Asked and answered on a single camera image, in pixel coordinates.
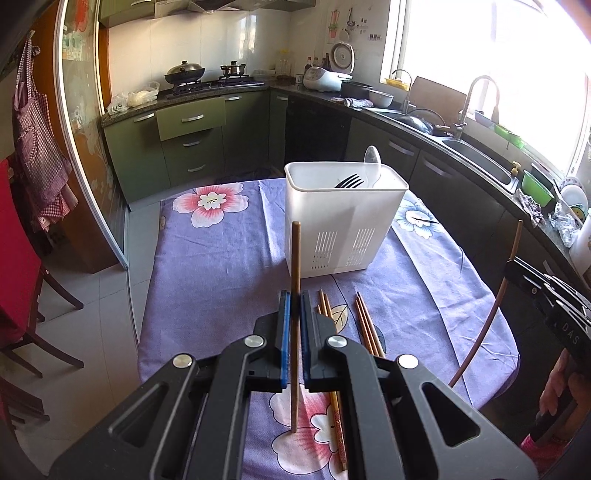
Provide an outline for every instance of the pink sleeve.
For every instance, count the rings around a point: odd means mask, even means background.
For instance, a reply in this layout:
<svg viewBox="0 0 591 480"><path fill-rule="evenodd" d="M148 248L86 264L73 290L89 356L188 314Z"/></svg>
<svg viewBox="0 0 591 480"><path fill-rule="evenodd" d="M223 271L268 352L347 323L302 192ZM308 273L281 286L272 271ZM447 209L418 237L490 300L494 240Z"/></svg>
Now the pink sleeve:
<svg viewBox="0 0 591 480"><path fill-rule="evenodd" d="M560 440L556 437L552 439L543 447L538 447L531 437L528 435L523 442L521 442L521 450L523 450L528 457L530 457L538 473L541 475L562 455L564 447L568 444L565 440Z"/></svg>

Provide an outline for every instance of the blue flower print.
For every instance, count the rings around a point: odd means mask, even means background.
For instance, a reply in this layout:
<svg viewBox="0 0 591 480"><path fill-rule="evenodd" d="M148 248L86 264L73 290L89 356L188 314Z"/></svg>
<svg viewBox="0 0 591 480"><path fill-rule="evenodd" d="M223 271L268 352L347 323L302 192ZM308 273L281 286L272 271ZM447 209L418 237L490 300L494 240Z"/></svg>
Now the blue flower print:
<svg viewBox="0 0 591 480"><path fill-rule="evenodd" d="M407 232L414 231L425 240L431 238L433 233L441 231L437 219L429 212L421 200L413 203L407 199L402 199L394 219L404 230Z"/></svg>

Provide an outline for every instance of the wooden chair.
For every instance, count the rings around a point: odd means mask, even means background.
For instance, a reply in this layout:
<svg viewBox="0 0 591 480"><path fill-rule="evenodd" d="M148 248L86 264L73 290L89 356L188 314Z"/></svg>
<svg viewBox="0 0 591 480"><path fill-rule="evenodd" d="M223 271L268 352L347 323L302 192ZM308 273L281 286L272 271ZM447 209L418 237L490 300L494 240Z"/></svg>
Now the wooden chair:
<svg viewBox="0 0 591 480"><path fill-rule="evenodd" d="M56 358L83 368L84 363L62 352L39 337L35 331L41 285L45 280L50 287L69 301L74 308L83 308L43 267L29 243L12 202L8 183L8 162L0 162L0 351L8 358L36 376L43 374L13 350L34 343Z"/></svg>

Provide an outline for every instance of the human hand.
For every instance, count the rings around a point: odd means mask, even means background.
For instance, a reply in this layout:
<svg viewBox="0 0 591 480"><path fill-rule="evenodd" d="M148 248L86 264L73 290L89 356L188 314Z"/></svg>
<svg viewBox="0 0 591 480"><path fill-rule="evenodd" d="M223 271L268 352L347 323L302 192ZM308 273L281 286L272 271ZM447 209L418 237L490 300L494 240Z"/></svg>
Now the human hand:
<svg viewBox="0 0 591 480"><path fill-rule="evenodd" d="M564 371L569 364L569 360L570 354L565 349L560 354L558 361L550 372L548 381L540 397L540 413L543 415L546 412L550 412L551 415L556 415L558 398L562 395L568 384L571 395L577 403L577 407L565 424L555 432L555 435L563 440L570 440L574 436L583 424L589 410L591 410L591 382L578 373L574 373L566 379Z"/></svg>

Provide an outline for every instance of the fork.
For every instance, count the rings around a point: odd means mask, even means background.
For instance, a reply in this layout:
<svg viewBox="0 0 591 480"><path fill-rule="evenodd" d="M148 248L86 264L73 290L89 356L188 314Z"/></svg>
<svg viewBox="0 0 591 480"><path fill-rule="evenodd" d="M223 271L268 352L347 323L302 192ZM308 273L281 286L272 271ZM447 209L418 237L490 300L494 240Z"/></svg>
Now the fork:
<svg viewBox="0 0 591 480"><path fill-rule="evenodd" d="M356 173L335 185L335 189L355 189L363 183L363 179Z"/></svg>

